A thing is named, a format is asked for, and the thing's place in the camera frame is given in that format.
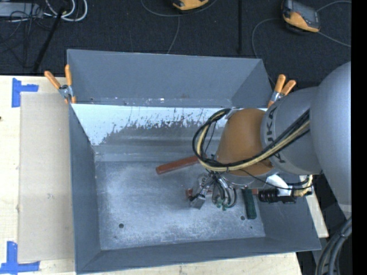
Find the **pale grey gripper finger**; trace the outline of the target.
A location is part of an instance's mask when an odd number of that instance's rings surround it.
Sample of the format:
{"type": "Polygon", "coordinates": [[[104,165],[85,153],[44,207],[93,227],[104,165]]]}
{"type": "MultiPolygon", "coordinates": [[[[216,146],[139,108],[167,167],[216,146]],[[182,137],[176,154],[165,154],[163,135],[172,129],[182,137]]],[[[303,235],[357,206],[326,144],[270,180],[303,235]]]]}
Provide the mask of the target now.
{"type": "Polygon", "coordinates": [[[204,195],[199,194],[190,198],[190,207],[192,208],[200,210],[204,203],[205,203],[204,195]]]}

